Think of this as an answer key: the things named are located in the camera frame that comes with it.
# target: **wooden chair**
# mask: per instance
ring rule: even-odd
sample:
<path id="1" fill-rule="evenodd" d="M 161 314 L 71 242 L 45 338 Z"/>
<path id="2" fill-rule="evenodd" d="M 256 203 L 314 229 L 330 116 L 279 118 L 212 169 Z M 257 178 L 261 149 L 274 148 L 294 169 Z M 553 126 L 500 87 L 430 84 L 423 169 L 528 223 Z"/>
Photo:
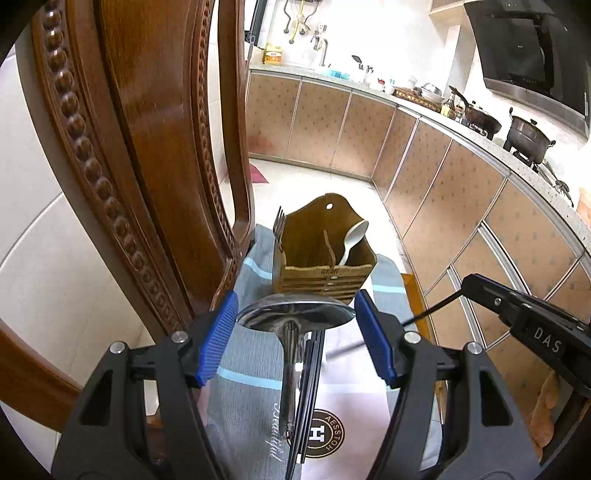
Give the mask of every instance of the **wooden chair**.
<path id="1" fill-rule="evenodd" d="M 51 167 L 154 340 L 216 307 L 254 235 L 243 1 L 220 0 L 218 27 L 233 226 L 209 130 L 212 9 L 213 0 L 48 0 L 17 43 L 25 97 Z M 8 346 L 11 362 L 33 365 L 33 390 L 58 385 L 60 401 L 48 414 L 26 408 L 18 393 L 0 400 L 60 430 L 77 386 L 56 381 L 14 334 L 0 336 L 0 369 Z M 13 372 L 13 385 L 25 371 Z"/>

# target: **blue gripper pad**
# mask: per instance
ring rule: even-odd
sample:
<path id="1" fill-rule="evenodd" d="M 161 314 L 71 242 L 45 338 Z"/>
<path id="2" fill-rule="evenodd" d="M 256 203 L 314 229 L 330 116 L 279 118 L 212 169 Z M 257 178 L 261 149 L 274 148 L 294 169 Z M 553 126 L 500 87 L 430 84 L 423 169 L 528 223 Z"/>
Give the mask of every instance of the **blue gripper pad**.
<path id="1" fill-rule="evenodd" d="M 228 290 L 217 309 L 217 317 L 199 351 L 199 366 L 195 378 L 199 387 L 204 387 L 207 380 L 213 378 L 234 330 L 238 315 L 238 296 Z"/>
<path id="2" fill-rule="evenodd" d="M 380 378 L 391 385 L 396 379 L 392 345 L 379 324 L 377 309 L 365 290 L 359 290 L 355 294 L 355 313 L 375 371 Z"/>

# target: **white plastic spoon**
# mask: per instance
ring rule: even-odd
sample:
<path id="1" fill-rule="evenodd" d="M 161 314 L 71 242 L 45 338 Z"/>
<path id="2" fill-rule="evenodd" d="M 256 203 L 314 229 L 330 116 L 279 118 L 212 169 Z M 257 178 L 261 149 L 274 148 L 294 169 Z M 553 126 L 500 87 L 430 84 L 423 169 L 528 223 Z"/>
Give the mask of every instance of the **white plastic spoon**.
<path id="1" fill-rule="evenodd" d="M 345 235 L 345 241 L 343 242 L 345 246 L 345 253 L 343 254 L 343 258 L 340 259 L 340 267 L 347 263 L 351 249 L 365 236 L 365 232 L 368 231 L 368 227 L 369 222 L 367 220 L 361 220 L 359 223 L 356 223 L 349 229 L 347 235 Z"/>

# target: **cabinet door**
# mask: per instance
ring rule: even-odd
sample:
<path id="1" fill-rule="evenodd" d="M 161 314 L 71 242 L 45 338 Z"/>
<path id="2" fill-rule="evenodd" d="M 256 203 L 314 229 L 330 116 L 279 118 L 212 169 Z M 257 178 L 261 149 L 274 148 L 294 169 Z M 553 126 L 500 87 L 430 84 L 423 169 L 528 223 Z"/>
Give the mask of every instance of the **cabinet door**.
<path id="1" fill-rule="evenodd" d="M 521 415 L 527 420 L 550 368 L 513 336 L 487 351 L 503 377 Z"/>
<path id="2" fill-rule="evenodd" d="M 486 222 L 537 297 L 544 298 L 576 260 L 544 212 L 510 181 Z"/>
<path id="3" fill-rule="evenodd" d="M 426 291 L 464 246 L 503 177 L 453 142 L 423 206 L 402 240 Z"/>
<path id="4" fill-rule="evenodd" d="M 350 92 L 302 82 L 287 158 L 328 167 Z"/>
<path id="5" fill-rule="evenodd" d="M 285 157 L 299 85 L 299 80 L 251 76 L 246 103 L 250 153 Z"/>
<path id="6" fill-rule="evenodd" d="M 332 168 L 370 177 L 393 113 L 391 105 L 353 94 Z"/>
<path id="7" fill-rule="evenodd" d="M 408 230 L 451 142 L 445 133 L 419 122 L 400 173 L 386 199 L 386 208 L 400 235 L 404 236 Z"/>
<path id="8" fill-rule="evenodd" d="M 591 317 L 591 281 L 581 264 L 550 297 L 550 303 L 560 307 L 585 323 Z"/>
<path id="9" fill-rule="evenodd" d="M 392 128 L 390 128 L 388 138 L 384 142 L 382 154 L 379 156 L 372 176 L 375 187 L 383 199 L 386 198 L 390 189 L 416 123 L 416 118 L 400 109 L 394 113 Z"/>
<path id="10" fill-rule="evenodd" d="M 454 262 L 454 267 L 460 278 L 464 278 L 471 273 L 479 273 L 512 288 L 509 277 L 507 277 L 495 254 L 479 233 L 474 236 Z M 509 328 L 499 320 L 497 314 L 477 303 L 471 302 L 471 304 L 487 345 L 492 344 L 507 333 Z"/>
<path id="11" fill-rule="evenodd" d="M 425 302 L 429 308 L 433 307 L 454 292 L 452 281 L 446 274 L 425 296 Z M 437 337 L 437 344 L 440 346 L 461 350 L 464 345 L 474 340 L 460 299 L 454 300 L 433 313 L 431 321 Z"/>

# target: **white bowl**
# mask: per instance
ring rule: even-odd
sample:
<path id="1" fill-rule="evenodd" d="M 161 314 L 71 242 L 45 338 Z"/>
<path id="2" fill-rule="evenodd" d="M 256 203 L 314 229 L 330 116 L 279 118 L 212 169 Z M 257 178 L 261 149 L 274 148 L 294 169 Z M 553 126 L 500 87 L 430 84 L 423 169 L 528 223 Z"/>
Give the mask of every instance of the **white bowl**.
<path id="1" fill-rule="evenodd" d="M 429 90 L 421 89 L 421 94 L 424 99 L 427 99 L 430 102 L 443 103 L 443 101 L 445 100 L 445 98 L 442 97 L 441 95 L 437 95 L 436 93 L 429 92 Z"/>

